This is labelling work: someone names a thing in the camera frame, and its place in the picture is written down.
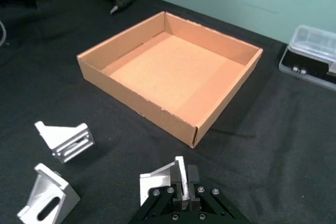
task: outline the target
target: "open cardboard box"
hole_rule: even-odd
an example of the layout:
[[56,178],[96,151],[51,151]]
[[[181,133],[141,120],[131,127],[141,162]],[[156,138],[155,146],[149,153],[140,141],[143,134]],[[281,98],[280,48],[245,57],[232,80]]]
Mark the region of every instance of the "open cardboard box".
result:
[[261,48],[161,12],[77,58],[85,79],[195,147],[261,54]]

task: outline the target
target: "cable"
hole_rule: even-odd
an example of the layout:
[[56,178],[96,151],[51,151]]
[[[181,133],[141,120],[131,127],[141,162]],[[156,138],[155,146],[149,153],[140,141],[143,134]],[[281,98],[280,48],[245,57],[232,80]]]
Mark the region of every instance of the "cable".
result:
[[2,29],[2,38],[0,40],[0,47],[1,47],[6,41],[7,31],[6,31],[5,25],[1,22],[1,20],[0,20],[0,26]]

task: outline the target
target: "table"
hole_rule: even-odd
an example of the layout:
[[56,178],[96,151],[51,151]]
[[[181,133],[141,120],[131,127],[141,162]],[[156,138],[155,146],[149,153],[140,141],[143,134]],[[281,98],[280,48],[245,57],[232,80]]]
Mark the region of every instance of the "table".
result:
[[[183,155],[257,223],[335,223],[336,94],[278,70],[286,45],[161,0],[138,0],[109,16],[105,0],[8,7],[0,18],[0,218],[20,223],[43,163],[81,201],[67,223],[127,223],[140,206],[139,174]],[[255,71],[196,149],[83,79],[76,55],[166,10],[264,49]],[[34,127],[89,125],[97,146],[66,165]]]

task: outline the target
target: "screw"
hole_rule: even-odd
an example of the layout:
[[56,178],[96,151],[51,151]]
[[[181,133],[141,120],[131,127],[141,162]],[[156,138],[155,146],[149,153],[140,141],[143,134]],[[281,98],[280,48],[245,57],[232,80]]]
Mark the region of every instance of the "screw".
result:
[[218,194],[219,194],[219,190],[218,190],[218,188],[214,188],[214,189],[212,189],[212,194],[213,194],[213,195],[218,195]]
[[205,220],[206,219],[206,215],[202,212],[198,215],[198,217],[199,217],[200,220]]
[[159,190],[155,189],[155,190],[153,191],[153,195],[154,195],[154,196],[157,196],[157,195],[159,195],[159,194],[160,194],[160,191],[159,191]]
[[197,191],[199,192],[199,193],[204,193],[204,187],[203,186],[200,186],[198,189],[197,189]]
[[174,192],[174,188],[173,188],[173,187],[168,187],[168,188],[167,188],[167,192],[168,192],[169,194],[172,194],[172,193]]
[[172,214],[172,219],[173,220],[178,220],[178,218],[179,218],[178,216],[179,216],[178,214]]

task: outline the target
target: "black tablecloth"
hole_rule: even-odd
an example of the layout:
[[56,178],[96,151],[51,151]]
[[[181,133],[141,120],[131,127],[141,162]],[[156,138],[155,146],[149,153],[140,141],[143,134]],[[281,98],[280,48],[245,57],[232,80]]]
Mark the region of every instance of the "black tablecloth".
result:
[[[138,0],[114,17],[105,0],[39,7],[0,10],[9,42],[0,48],[0,223],[19,223],[40,162],[81,197],[64,223],[127,223],[140,206],[139,174],[178,155],[251,221],[336,223],[336,94],[279,72],[283,43],[160,0]],[[85,81],[76,60],[162,10],[264,48],[194,150]],[[35,129],[39,120],[85,122],[97,146],[62,165]]]

